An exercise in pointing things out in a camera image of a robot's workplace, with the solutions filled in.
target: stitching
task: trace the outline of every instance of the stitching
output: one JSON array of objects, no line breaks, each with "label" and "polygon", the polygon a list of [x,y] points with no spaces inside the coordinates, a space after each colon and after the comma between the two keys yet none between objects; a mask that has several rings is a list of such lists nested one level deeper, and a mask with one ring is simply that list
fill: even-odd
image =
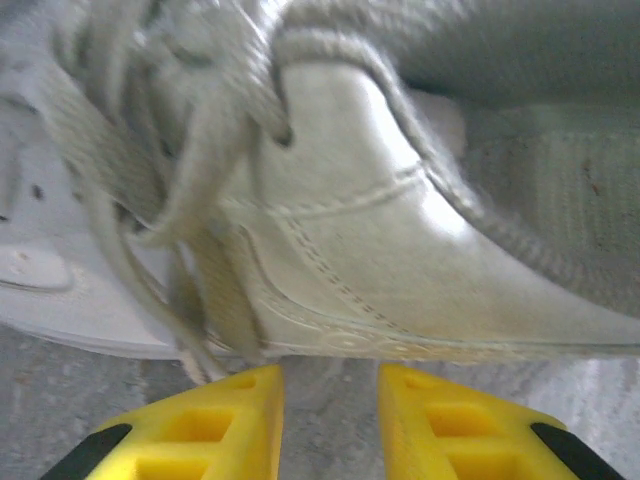
[{"label": "stitching", "polygon": [[376,312],[371,305],[366,303],[360,296],[356,295],[353,290],[351,290],[351,288],[331,269],[331,267],[329,267],[314,246],[311,238],[309,238],[307,233],[303,230],[302,225],[300,225],[297,220],[288,219],[286,223],[294,234],[296,243],[302,248],[306,257],[312,262],[316,270],[320,272],[320,274],[336,289],[343,300],[356,306],[364,316],[373,318],[373,320],[378,323],[382,322],[387,328],[396,332],[406,334],[410,333],[408,330],[401,328],[396,323],[389,320],[383,314]]},{"label": "stitching", "polygon": [[354,209],[368,206],[374,202],[380,202],[392,198],[413,185],[424,182],[425,174],[422,165],[416,168],[396,172],[392,185],[377,185],[362,192],[350,194],[346,197],[337,197],[325,202],[299,203],[295,205],[269,204],[252,200],[237,200],[234,198],[223,198],[221,205],[230,207],[256,208],[267,214],[277,216],[313,216],[327,213],[336,213],[345,209]]}]

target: gray ground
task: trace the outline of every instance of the gray ground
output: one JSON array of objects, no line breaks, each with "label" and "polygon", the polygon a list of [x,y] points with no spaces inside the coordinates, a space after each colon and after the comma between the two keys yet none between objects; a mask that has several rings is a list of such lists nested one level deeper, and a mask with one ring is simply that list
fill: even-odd
[{"label": "gray ground", "polygon": [[[384,478],[377,362],[285,358],[280,478]],[[550,413],[628,479],[640,478],[639,361],[418,366]],[[110,416],[192,385],[175,362],[86,353],[0,326],[0,479],[37,479]]]}]

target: white sneaker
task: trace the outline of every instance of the white sneaker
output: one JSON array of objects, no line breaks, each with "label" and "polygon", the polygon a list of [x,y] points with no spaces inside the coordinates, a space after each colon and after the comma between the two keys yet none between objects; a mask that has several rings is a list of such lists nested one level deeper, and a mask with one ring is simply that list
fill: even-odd
[{"label": "white sneaker", "polygon": [[[211,344],[638,353],[635,1],[72,3],[36,106],[114,271],[205,365]],[[29,268],[57,262],[38,279],[64,292],[7,287],[3,313],[21,302],[34,333],[170,355],[59,169],[38,185],[64,234]],[[15,221],[42,228],[28,197]],[[126,238],[168,259],[150,274]]]}]

